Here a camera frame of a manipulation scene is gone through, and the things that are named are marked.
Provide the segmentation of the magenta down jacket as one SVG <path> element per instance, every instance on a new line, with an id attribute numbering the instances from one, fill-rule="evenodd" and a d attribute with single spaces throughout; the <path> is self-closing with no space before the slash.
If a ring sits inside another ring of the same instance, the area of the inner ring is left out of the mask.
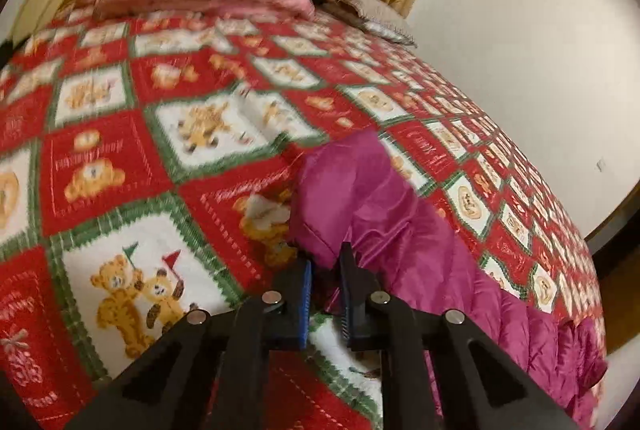
<path id="1" fill-rule="evenodd" d="M 591 319 L 559 321 L 514 297 L 480 269 L 462 238 L 393 168 L 372 131 L 314 148 L 294 186 L 290 235 L 331 271 L 343 243 L 359 266 L 413 309 L 460 309 L 580 428 L 606 364 Z"/>

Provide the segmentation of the red teddy bear blanket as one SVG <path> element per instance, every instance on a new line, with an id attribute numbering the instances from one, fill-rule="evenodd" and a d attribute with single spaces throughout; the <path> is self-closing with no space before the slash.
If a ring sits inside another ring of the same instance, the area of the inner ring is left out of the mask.
<path id="1" fill-rule="evenodd" d="M 1 71 L 1 369 L 61 429 L 199 307 L 295 261 L 306 153 L 360 131 L 482 271 L 556 320 L 604 321 L 590 251 L 535 165 L 405 47 L 326 12 L 62 9 Z"/>

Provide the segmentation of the grey striped pillow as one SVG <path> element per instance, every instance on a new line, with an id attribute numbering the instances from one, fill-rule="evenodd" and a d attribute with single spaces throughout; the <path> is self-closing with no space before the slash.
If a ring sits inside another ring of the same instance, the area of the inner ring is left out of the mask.
<path id="1" fill-rule="evenodd" d="M 416 47 L 405 18 L 382 0 L 313 0 L 318 7 L 354 28 L 390 43 Z"/>

